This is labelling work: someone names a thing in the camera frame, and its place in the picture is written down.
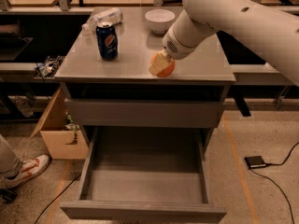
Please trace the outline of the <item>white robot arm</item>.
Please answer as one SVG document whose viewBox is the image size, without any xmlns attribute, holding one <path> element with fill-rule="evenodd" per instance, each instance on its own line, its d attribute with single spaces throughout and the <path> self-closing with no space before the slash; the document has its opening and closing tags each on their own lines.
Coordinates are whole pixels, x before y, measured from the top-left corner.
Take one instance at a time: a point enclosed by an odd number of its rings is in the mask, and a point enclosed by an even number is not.
<svg viewBox="0 0 299 224">
<path fill-rule="evenodd" d="M 250 0 L 182 0 L 183 10 L 163 38 L 149 71 L 168 76 L 176 60 L 223 31 L 299 85 L 299 18 Z"/>
</svg>

